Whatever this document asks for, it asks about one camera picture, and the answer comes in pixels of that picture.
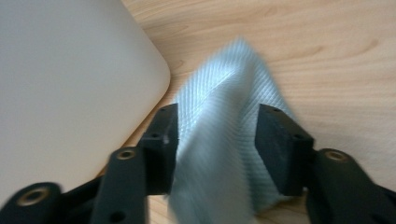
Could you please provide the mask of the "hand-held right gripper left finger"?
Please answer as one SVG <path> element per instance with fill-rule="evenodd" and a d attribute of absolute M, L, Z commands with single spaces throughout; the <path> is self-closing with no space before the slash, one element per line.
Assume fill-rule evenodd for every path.
<path fill-rule="evenodd" d="M 137 144 L 144 149 L 148 195 L 171 191 L 178 146 L 177 113 L 177 104 L 160 108 Z"/>

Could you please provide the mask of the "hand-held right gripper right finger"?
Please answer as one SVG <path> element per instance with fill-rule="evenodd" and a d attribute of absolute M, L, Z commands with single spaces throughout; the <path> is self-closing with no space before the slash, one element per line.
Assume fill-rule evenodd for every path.
<path fill-rule="evenodd" d="M 282 195 L 302 195 L 306 164 L 313 154 L 314 142 L 314 138 L 281 109 L 259 106 L 255 148 Z"/>

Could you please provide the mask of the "light blue cloth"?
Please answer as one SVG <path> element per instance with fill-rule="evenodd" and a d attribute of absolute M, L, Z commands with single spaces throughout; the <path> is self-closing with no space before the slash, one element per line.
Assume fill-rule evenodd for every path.
<path fill-rule="evenodd" d="M 289 114 L 263 59 L 238 38 L 178 91 L 177 165 L 168 199 L 177 224 L 257 224 L 283 201 L 255 146 L 260 105 Z"/>

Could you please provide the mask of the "white plastic basket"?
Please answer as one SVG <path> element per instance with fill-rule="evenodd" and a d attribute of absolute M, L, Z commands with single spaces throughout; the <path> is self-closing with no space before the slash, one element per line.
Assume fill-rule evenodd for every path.
<path fill-rule="evenodd" d="M 95 177 L 169 84 L 121 0 L 0 0 L 0 206 Z"/>

